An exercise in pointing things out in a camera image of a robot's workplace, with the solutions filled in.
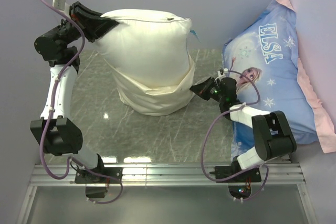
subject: elsa text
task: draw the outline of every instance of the elsa text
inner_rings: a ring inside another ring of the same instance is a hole
[[[260,45],[261,50],[263,51],[262,54],[265,56],[266,64],[269,64],[276,59],[283,58],[283,55],[281,54],[281,46],[278,43],[273,42],[274,39],[277,38],[277,23],[259,26]]]

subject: white pillow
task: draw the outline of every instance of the white pillow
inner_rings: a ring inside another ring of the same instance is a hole
[[[120,23],[95,42],[113,69],[120,100],[146,115],[167,115],[186,106],[195,71],[186,46],[191,20],[138,9],[102,17]]]

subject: blue pillowcase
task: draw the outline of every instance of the blue pillowcase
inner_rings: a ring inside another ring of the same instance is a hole
[[[224,45],[223,67],[241,72],[257,86],[261,101],[253,108],[283,111],[298,144],[318,140],[314,114],[297,82],[298,38],[295,31],[296,13],[272,1],[260,17],[243,33]],[[237,81],[241,102],[254,102],[253,86],[239,75]],[[232,157],[254,146],[251,128],[234,122]]]

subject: cartoon character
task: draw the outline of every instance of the cartoon character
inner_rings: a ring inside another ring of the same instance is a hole
[[[236,60],[236,57],[234,57],[232,59],[232,65],[230,67],[230,70],[232,70],[234,62]],[[248,69],[245,69],[242,74],[243,76],[246,76],[248,79],[250,79],[253,83],[256,83],[257,81],[259,81],[261,79],[261,74],[262,74],[262,70],[259,68],[255,68],[255,67],[250,67]],[[251,85],[251,83],[246,80],[246,78],[244,78],[243,76],[239,76],[238,79],[236,79],[237,81],[237,94],[239,92],[241,92],[241,90],[249,87]]]

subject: purple cable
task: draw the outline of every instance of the purple cable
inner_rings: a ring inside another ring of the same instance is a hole
[[[242,73],[239,73],[239,72],[237,72],[237,71],[229,70],[229,72],[236,73],[236,74],[239,74],[240,76],[243,76],[243,77],[244,77],[246,80],[248,80],[248,81],[252,84],[252,86],[255,88],[255,90],[256,90],[256,92],[257,92],[258,100],[257,100],[256,102],[247,103],[246,105],[253,105],[253,104],[257,104],[258,102],[260,102],[260,93],[259,93],[259,91],[258,91],[256,85],[255,85],[249,78],[247,78],[247,77],[244,76]],[[242,173],[244,173],[244,172],[247,172],[248,170],[252,170],[252,169],[258,167],[258,166],[254,166],[254,167],[251,167],[251,168],[246,169],[246,170],[241,170],[240,172],[237,172],[237,173],[235,173],[235,174],[233,174],[233,175],[231,175],[231,176],[228,176],[228,177],[226,177],[226,178],[221,178],[221,179],[215,179],[215,178],[210,177],[210,175],[209,175],[208,173],[206,173],[206,170],[205,170],[205,167],[204,167],[204,152],[205,152],[205,145],[206,145],[206,142],[207,142],[207,140],[208,140],[208,138],[209,138],[210,132],[211,132],[211,130],[213,129],[213,127],[215,126],[215,124],[216,124],[216,123],[218,122],[218,120],[221,119],[224,115],[227,115],[227,114],[229,114],[229,113],[231,113],[231,112],[234,112],[234,111],[241,110],[241,109],[243,109],[243,107],[245,107],[246,105],[243,104],[243,105],[241,105],[241,106],[240,106],[239,108],[237,108],[237,109],[228,110],[228,111],[225,111],[225,112],[223,112],[222,114],[220,114],[220,115],[219,115],[219,116],[212,122],[212,124],[210,125],[208,131],[206,132],[204,141],[203,141],[203,143],[202,143],[202,150],[201,150],[201,168],[202,168],[202,172],[203,172],[203,174],[205,175],[205,177],[207,177],[207,178],[208,178],[209,180],[211,180],[211,181],[214,181],[214,182],[225,182],[225,181],[227,181],[227,180],[229,180],[229,179],[232,179],[232,178],[234,178],[234,177],[236,177],[236,176],[238,176],[238,175],[240,175],[240,174],[242,174]],[[268,169],[268,167],[266,166],[266,176],[265,176],[265,179],[264,179],[263,184],[261,185],[260,189],[259,189],[255,194],[253,194],[252,196],[250,196],[248,199],[250,199],[250,198],[256,196],[256,195],[263,189],[263,187],[264,187],[265,184],[266,184],[267,178],[268,178],[268,172],[269,172],[269,169]]]
[[[55,106],[55,96],[56,96],[56,90],[57,90],[57,85],[58,85],[58,82],[60,80],[60,78],[62,77],[62,74],[64,73],[64,71],[66,70],[66,68],[79,56],[79,54],[82,52],[83,48],[84,48],[84,45],[85,45],[85,36],[84,36],[84,33],[82,31],[82,29],[71,19],[69,18],[67,15],[65,15],[63,12],[59,11],[58,9],[50,6],[45,0],[41,0],[41,2],[43,4],[45,4],[48,8],[50,8],[51,10],[53,10],[54,12],[58,13],[59,15],[61,15],[63,18],[65,18],[67,21],[69,21],[70,23],[73,24],[74,27],[77,28],[77,30],[79,31],[79,33],[81,34],[82,36],[82,44],[78,50],[78,52],[72,57],[72,59],[66,63],[64,65],[64,67],[61,69],[61,71],[59,72],[59,74],[57,75],[57,78],[55,78],[55,83],[54,83],[54,86],[53,86],[53,91],[51,93],[51,102],[50,102],[50,108],[53,108]],[[41,159],[41,163],[43,165],[43,168],[46,170],[47,174],[54,178],[54,179],[64,179],[66,176],[68,176],[69,174],[69,170],[70,170],[70,157],[67,159],[67,169],[66,169],[66,172],[64,175],[62,176],[57,176],[55,174],[52,173],[52,171],[49,169],[47,163],[46,163],[46,160],[45,160],[45,157],[44,157],[44,152],[43,152],[43,147],[44,147],[44,141],[46,139],[46,134],[47,134],[47,131],[48,131],[48,128],[49,128],[49,125],[50,125],[50,121],[51,121],[51,118],[52,115],[53,115],[53,110],[50,110],[49,111],[49,116],[48,116],[48,119],[47,119],[47,122],[46,122],[46,125],[44,126],[43,128],[43,132],[42,132],[42,136],[41,136],[41,141],[40,141],[40,148],[39,148],[39,154],[40,154],[40,159]]]
[[[73,158],[72,160],[73,160],[77,165],[79,165],[79,166],[83,166],[83,165],[82,165],[79,161],[77,161],[75,158]],[[93,202],[93,203],[95,203],[95,204],[105,205],[105,204],[112,203],[112,202],[116,201],[117,199],[119,199],[119,197],[121,196],[122,191],[123,191],[123,189],[124,189],[124,186],[122,185],[122,182],[121,182],[121,181],[119,181],[119,180],[116,179],[116,178],[107,176],[107,175],[103,175],[103,174],[95,173],[95,172],[93,172],[93,171],[87,169],[86,167],[85,167],[85,170],[86,170],[87,172],[89,172],[89,173],[95,175],[95,176],[99,176],[99,177],[103,177],[103,178],[109,178],[109,179],[111,179],[111,180],[117,181],[118,184],[120,185],[120,191],[119,191],[118,195],[117,195],[114,199],[109,200],[109,201],[95,201],[95,200],[89,198],[89,199],[88,199],[89,201],[91,201],[91,202]]]

